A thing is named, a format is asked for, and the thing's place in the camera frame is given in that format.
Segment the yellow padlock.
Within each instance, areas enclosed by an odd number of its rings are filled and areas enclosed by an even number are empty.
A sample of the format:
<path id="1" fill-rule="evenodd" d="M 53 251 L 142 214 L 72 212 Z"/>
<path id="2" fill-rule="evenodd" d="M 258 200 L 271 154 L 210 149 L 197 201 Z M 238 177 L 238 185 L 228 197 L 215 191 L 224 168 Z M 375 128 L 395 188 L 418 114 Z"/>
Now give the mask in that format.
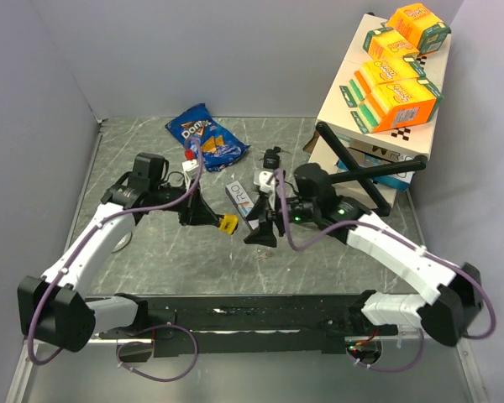
<path id="1" fill-rule="evenodd" d="M 224 214 L 220 217 L 218 229 L 226 234 L 233 235 L 239 226 L 239 218 L 236 215 Z"/>

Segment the black padlock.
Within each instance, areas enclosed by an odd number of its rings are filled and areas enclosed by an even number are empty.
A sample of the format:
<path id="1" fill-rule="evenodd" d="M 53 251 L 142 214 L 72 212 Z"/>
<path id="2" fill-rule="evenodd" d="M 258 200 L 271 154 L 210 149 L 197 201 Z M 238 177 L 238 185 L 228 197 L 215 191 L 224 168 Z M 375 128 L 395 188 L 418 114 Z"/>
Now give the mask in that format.
<path id="1" fill-rule="evenodd" d="M 267 170 L 276 170 L 280 167 L 282 149 L 279 146 L 274 146 L 267 149 L 263 156 L 263 167 Z"/>

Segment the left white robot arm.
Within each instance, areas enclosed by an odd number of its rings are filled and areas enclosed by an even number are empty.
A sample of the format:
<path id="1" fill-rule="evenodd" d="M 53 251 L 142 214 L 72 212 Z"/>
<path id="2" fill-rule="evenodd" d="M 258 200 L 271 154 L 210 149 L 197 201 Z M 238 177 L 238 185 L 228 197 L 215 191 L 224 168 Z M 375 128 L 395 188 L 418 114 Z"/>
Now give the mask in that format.
<path id="1" fill-rule="evenodd" d="M 150 212 L 176 212 L 182 226 L 214 226 L 228 234 L 235 231 L 237 217 L 217 214 L 204 201 L 197 178 L 202 167 L 197 160 L 183 162 L 180 186 L 163 181 L 168 165 L 161 155 L 137 154 L 132 170 L 105 191 L 90 224 L 64 255 L 41 276 L 21 281 L 18 310 L 29 346 L 41 341 L 77 352 L 97 333 L 121 328 L 137 338 L 147 332 L 147 300 L 118 294 L 87 301 L 86 296 L 95 274 L 118 243 Z"/>

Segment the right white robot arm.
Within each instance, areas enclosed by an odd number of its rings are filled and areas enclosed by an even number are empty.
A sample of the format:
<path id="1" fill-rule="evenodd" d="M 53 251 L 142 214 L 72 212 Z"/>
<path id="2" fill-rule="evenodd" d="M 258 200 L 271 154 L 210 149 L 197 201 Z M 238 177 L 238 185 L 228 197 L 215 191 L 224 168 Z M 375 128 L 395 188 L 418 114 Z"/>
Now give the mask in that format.
<path id="1" fill-rule="evenodd" d="M 478 316 L 485 302 L 480 271 L 431 254 L 423 246 L 389 227 L 375 212 L 348 196 L 339 195 L 330 174 L 319 164 L 298 167 L 295 196 L 285 193 L 283 170 L 255 172 L 259 198 L 248 217 L 258 223 L 246 244 L 274 248 L 277 239 L 291 239 L 293 223 L 313 223 L 320 233 L 294 250 L 304 250 L 325 236 L 357 249 L 407 282 L 412 294 L 364 292 L 352 307 L 350 325 L 359 334 L 396 325 L 422 329 L 436 342 L 453 347 Z"/>

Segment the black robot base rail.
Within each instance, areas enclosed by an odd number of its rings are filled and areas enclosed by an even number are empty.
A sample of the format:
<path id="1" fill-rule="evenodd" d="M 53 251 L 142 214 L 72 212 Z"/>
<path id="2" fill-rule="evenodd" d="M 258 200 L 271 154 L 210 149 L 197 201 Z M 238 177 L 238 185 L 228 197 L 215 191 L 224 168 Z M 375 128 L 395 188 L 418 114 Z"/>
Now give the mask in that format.
<path id="1" fill-rule="evenodd" d="M 194 350 L 344 354 L 350 340 L 398 333 L 395 325 L 374 325 L 360 313 L 368 295 L 141 296 L 142 321 L 100 337 L 154 339 L 157 358 Z"/>

